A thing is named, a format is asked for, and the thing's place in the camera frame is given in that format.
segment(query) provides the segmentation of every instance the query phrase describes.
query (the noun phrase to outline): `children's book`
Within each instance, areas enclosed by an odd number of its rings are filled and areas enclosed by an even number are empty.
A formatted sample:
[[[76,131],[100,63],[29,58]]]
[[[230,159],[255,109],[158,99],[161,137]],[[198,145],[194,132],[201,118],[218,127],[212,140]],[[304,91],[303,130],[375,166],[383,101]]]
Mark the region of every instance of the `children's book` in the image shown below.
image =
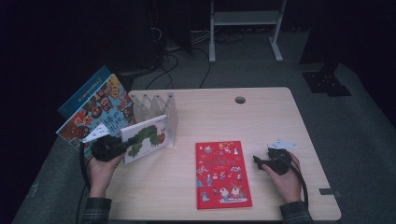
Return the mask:
[[[121,129],[122,142],[133,138],[135,142],[127,148],[124,163],[135,161],[168,144],[168,117],[159,117],[139,122]]]
[[[116,137],[120,137],[120,129],[136,124],[134,102],[106,66],[97,71],[58,112],[67,122],[56,133],[76,149],[101,124],[106,126],[108,134]],[[91,156],[93,142],[84,143],[87,158]]]
[[[197,208],[251,207],[240,141],[195,144]]]

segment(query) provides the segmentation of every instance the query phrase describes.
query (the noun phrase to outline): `light wood table surface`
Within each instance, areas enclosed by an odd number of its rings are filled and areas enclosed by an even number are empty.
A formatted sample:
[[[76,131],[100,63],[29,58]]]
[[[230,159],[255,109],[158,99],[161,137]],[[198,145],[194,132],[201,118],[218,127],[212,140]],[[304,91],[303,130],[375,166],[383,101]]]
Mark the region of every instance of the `light wood table surface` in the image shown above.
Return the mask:
[[[297,105],[287,88],[241,88],[132,91],[130,94],[175,95],[178,126],[174,147],[164,147],[132,163],[121,163],[107,198],[110,219],[119,220],[281,220],[282,204],[268,176],[257,169],[253,155],[268,159],[267,144],[282,139],[300,160],[314,220],[337,220],[341,212],[329,189],[318,155]],[[246,102],[238,104],[236,97]],[[195,143],[241,141],[253,206],[196,208]]]

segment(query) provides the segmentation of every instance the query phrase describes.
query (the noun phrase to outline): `plaid sleeve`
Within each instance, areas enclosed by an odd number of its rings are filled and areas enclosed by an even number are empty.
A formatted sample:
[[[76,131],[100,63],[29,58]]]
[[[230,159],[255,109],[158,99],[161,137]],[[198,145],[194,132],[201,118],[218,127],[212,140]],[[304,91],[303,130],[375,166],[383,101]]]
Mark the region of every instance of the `plaid sleeve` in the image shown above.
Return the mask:
[[[82,215],[81,224],[105,224],[108,222],[108,214],[111,208],[111,200],[107,198],[88,198]]]
[[[304,202],[286,203],[279,208],[285,224],[314,223]]]

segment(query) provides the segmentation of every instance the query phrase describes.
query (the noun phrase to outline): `red book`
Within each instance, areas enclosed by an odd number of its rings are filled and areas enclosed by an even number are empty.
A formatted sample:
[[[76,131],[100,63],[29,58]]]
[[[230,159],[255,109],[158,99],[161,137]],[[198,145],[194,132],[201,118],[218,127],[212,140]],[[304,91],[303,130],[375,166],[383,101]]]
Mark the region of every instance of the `red book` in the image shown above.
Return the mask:
[[[197,208],[251,207],[240,141],[196,143]]]

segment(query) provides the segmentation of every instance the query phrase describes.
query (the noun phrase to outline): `black cable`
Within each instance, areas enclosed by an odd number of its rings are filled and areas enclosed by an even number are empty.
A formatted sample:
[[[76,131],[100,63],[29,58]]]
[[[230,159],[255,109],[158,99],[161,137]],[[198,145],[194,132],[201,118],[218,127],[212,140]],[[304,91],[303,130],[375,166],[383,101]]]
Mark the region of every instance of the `black cable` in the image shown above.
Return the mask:
[[[77,213],[76,213],[76,224],[79,224],[79,209],[80,209],[80,207],[81,207],[82,196],[84,195],[85,188],[87,188],[86,185],[84,185],[84,187],[82,188],[82,192],[81,192],[81,194],[79,195],[78,207],[77,207]]]
[[[204,51],[203,49],[198,49],[198,48],[193,48],[193,49],[200,50],[204,55],[206,55],[207,61],[209,62],[209,55],[206,53],[206,51]],[[204,82],[206,81],[207,77],[209,76],[210,68],[211,68],[211,63],[209,63],[209,67],[207,68],[206,75],[205,75],[204,79],[202,80],[201,84],[199,85],[198,89],[201,89],[202,86],[204,85]]]
[[[174,59],[176,59],[176,64],[175,64],[171,69],[165,70],[165,72],[159,74],[159,75],[156,76],[154,79],[152,79],[152,80],[150,81],[150,83],[146,86],[145,90],[147,90],[147,89],[149,88],[149,86],[150,86],[155,80],[157,80],[157,78],[159,78],[159,77],[161,77],[161,76],[163,76],[163,75],[169,74],[170,71],[174,70],[174,69],[178,66],[178,58],[177,58],[176,56],[172,55],[172,54],[167,54],[167,55],[173,57]]]
[[[166,70],[164,67],[163,67],[163,64],[162,64],[162,66],[161,66],[161,69],[168,75],[168,77],[169,77],[169,83],[166,85],[166,89],[168,89],[168,86],[169,85],[172,85],[172,89],[174,89],[175,88],[175,86],[174,86],[174,84],[173,84],[173,78],[172,78],[172,76],[169,74],[169,70]]]
[[[305,184],[305,181],[303,179],[303,176],[301,175],[301,173],[299,171],[297,171],[297,169],[293,165],[291,165],[290,163],[286,162],[285,160],[283,160],[282,158],[280,158],[277,155],[276,155],[276,158],[279,159],[280,161],[283,161],[285,164],[287,164],[289,166],[289,168],[297,175],[297,178],[300,180],[300,183],[303,186],[304,203],[305,203],[306,209],[308,209],[308,205],[309,205],[309,203],[308,203],[308,190],[306,188],[306,184]]]
[[[88,190],[90,190],[90,188],[91,188],[91,184],[90,184],[90,181],[88,178],[88,173],[87,173],[87,167],[88,167],[88,164],[90,163],[90,161],[92,160],[92,158],[93,158],[93,156],[90,157],[87,164],[85,164],[84,143],[81,142],[81,144],[79,145],[79,161],[80,161],[82,176],[84,177],[84,187],[82,188],[82,192],[79,195],[78,208],[77,208],[77,214],[76,214],[76,224],[79,223],[79,209],[81,207],[82,196],[84,195],[85,188],[88,188]]]
[[[84,181],[85,181],[85,186],[87,187],[88,190],[90,190],[91,183],[90,183],[90,179],[88,178],[87,166],[85,164],[84,143],[83,142],[81,142],[79,144],[79,166],[81,168],[82,177],[84,178]]]

